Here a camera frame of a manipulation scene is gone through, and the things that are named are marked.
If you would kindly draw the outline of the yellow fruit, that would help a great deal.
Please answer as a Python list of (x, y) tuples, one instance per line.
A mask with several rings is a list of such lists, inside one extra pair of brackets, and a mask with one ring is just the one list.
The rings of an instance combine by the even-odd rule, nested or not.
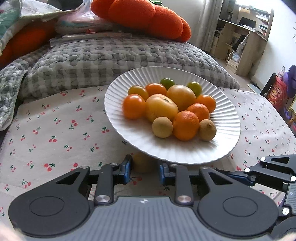
[(132, 158), (132, 169), (136, 173), (145, 174), (156, 172), (158, 170), (158, 160), (143, 152), (134, 153)]

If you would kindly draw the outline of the beige longan fruit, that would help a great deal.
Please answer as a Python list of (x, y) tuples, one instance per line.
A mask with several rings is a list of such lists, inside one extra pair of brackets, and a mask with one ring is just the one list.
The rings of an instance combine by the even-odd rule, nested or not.
[(152, 132), (159, 138), (168, 138), (173, 132), (173, 124), (167, 117), (158, 117), (152, 123)]
[(200, 122), (199, 137), (203, 141), (212, 140), (217, 133), (217, 129), (213, 121), (204, 119)]

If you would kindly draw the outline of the orange mandarin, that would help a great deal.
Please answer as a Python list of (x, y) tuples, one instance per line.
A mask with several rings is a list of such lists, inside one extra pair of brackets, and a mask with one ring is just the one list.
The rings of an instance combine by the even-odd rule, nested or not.
[(199, 119), (196, 114), (184, 110), (179, 112), (173, 120), (173, 135), (181, 141), (193, 139), (199, 129)]
[(207, 94), (201, 94), (196, 98), (196, 103), (203, 104), (208, 108), (208, 111), (212, 113), (216, 109), (216, 101), (215, 99)]
[(187, 111), (194, 113), (199, 121), (210, 118), (210, 112), (208, 111), (208, 108), (200, 103), (192, 104), (187, 108)]

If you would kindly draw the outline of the orange cherry tomato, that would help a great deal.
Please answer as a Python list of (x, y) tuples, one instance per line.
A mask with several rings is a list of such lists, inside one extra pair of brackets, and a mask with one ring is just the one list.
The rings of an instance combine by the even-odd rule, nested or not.
[(122, 103), (123, 115), (126, 119), (137, 120), (144, 117), (145, 100), (138, 94), (128, 95)]

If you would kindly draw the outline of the small orange-yellow tomato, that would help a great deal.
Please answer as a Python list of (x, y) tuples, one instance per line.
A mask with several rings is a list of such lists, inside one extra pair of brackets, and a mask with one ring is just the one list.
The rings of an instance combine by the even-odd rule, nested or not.
[(139, 85), (135, 85), (129, 88), (128, 95), (131, 94), (137, 94), (141, 96), (144, 99), (144, 101), (146, 101), (149, 98), (149, 93), (147, 92), (147, 90)]

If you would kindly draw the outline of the brownish green tomato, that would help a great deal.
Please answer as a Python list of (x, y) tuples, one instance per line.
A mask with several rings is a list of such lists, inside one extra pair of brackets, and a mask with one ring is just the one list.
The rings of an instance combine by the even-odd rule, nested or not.
[(192, 81), (192, 82), (188, 83), (187, 87), (194, 92), (196, 97), (198, 97), (202, 93), (201, 84), (196, 81)]

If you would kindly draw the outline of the white ribbed plate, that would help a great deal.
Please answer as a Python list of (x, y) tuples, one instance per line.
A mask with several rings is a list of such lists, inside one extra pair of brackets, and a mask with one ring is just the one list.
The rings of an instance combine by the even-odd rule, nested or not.
[(143, 67), (123, 73), (109, 85), (104, 105), (125, 141), (163, 161), (216, 161), (235, 148), (241, 133), (230, 99), (180, 69)]

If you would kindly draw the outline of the cherry print cloth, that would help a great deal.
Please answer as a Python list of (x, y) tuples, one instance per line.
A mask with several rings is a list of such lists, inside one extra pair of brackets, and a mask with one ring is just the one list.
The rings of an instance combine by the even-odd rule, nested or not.
[[(121, 162), (131, 154), (145, 169), (132, 173), (127, 185), (117, 185), (120, 196), (173, 196), (174, 188), (162, 186), (157, 163), (138, 152), (113, 129), (104, 109), (106, 87), (64, 91), (18, 108), (1, 139), (1, 223), (10, 224), (8, 208), (19, 195), (79, 166), (92, 170)], [(211, 165), (242, 171), (263, 156), (295, 153), (295, 136), (263, 97), (246, 91), (224, 89), (241, 122), (238, 144)]]

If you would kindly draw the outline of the red bag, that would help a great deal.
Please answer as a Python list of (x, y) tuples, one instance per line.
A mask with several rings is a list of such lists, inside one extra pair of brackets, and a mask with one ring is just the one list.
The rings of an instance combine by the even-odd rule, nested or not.
[(273, 73), (260, 95), (267, 98), (285, 120), (291, 120), (288, 104), (295, 99), (295, 72), (285, 72), (282, 78)]

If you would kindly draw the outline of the grey checkered quilt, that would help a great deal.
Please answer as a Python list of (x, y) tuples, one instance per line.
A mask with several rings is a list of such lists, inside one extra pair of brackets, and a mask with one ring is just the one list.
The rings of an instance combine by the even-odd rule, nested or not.
[(45, 45), (1, 69), (1, 129), (11, 124), (18, 99), (109, 85), (122, 73), (149, 66), (182, 69), (217, 87), (240, 88), (216, 60), (187, 42), (133, 36)]

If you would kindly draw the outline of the wooden desk shelf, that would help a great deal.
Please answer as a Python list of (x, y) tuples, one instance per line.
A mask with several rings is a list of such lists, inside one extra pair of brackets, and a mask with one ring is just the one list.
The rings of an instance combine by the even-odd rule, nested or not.
[(226, 67), (247, 76), (264, 53), (273, 23), (274, 10), (266, 12), (235, 4), (227, 13), (230, 20), (218, 20), (211, 55), (224, 60)]

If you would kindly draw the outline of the folded pink cloth stack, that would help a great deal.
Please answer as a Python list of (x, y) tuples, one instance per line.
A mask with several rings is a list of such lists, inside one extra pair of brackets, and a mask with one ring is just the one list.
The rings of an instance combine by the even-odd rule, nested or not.
[(132, 37), (127, 28), (95, 15), (90, 9), (90, 2), (79, 10), (60, 17), (55, 24), (55, 31), (60, 36), (107, 33), (111, 37)]

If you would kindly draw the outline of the grey curtain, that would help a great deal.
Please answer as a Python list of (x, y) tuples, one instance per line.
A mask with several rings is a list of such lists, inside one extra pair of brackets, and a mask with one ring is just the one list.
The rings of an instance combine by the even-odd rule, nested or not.
[(196, 29), (196, 46), (210, 52), (222, 10), (222, 0), (202, 1), (202, 9)]

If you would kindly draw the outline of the floral beige cloth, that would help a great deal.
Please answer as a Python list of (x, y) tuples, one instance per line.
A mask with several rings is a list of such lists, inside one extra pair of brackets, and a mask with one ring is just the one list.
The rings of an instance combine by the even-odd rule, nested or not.
[(73, 13), (85, 5), (86, 1), (18, 1), (20, 18), (54, 18)]

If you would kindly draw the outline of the green patterned pillow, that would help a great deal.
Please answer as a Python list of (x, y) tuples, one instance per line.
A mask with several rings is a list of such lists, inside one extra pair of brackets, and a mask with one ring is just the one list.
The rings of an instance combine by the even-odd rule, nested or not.
[(1, 55), (9, 41), (24, 27), (19, 8), (8, 8), (1, 13)]

